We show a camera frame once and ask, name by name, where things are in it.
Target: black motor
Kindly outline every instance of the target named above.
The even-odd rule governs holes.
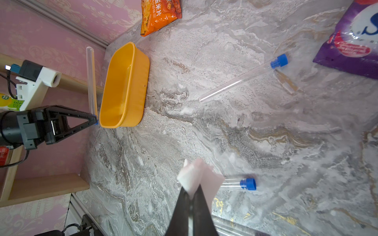
[[[87,121],[70,128],[67,117]],[[95,115],[58,105],[5,111],[0,113],[0,146],[15,149],[24,145],[26,150],[36,149],[42,142],[57,143],[96,123]]]

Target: blue cap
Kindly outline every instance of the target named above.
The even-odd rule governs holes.
[[[92,115],[94,115],[96,117],[96,119],[97,119],[97,122],[95,123],[95,125],[98,125],[98,122],[99,122],[98,117],[95,114],[92,114]]]
[[[253,178],[247,178],[240,180],[240,187],[247,190],[256,190],[256,182]]]
[[[10,71],[12,71],[12,72],[18,74],[18,73],[20,73],[20,69],[21,69],[21,67],[20,67],[19,65],[17,65],[17,64],[12,64],[12,65],[11,65],[11,69],[10,69]]]
[[[270,66],[273,69],[276,69],[277,67],[283,67],[283,66],[287,65],[288,63],[289,63],[289,61],[287,60],[286,54],[282,54],[282,55],[278,56],[276,60],[272,61],[270,63]]]

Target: orange snack bag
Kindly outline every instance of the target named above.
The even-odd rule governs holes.
[[[179,0],[142,0],[141,35],[158,31],[176,19],[181,19]]]

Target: black cable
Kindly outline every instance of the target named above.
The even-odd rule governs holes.
[[[14,83],[13,81],[11,81],[9,78],[7,78],[5,75],[2,75],[0,74],[0,76],[2,76],[4,79],[8,80],[10,83],[12,83],[14,85],[14,87],[16,87],[16,83]]]
[[[64,231],[66,231],[66,229],[67,229],[68,227],[71,227],[71,226],[76,226],[77,229],[81,231],[81,226],[80,226],[79,224],[70,224],[70,225],[67,225],[67,226],[64,228],[64,230],[62,231],[62,233],[64,233]]]
[[[20,160],[18,162],[15,162],[15,163],[12,163],[12,164],[8,164],[8,165],[0,165],[0,168],[12,167],[12,166],[21,164],[22,162],[24,162],[28,158],[28,156],[29,156],[29,150],[26,150],[25,157],[24,157],[23,160]]]
[[[16,87],[16,84],[11,81],[11,71],[8,71],[7,72],[7,77],[5,77],[4,75],[0,74],[4,79],[6,79],[8,81],[8,92],[10,94],[10,96],[13,98],[13,99],[17,99],[17,96],[13,95],[12,93],[12,90],[11,90],[11,83],[14,85],[14,87]]]

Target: red label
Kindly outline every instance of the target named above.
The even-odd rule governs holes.
[[[334,43],[336,48],[347,57],[364,57],[371,52],[369,47],[345,42],[341,38],[340,31],[337,32]]]
[[[0,147],[0,165],[5,165],[6,158],[8,157],[9,149]]]
[[[334,37],[333,35],[330,36],[330,39],[328,39],[327,44],[332,43],[333,37]]]

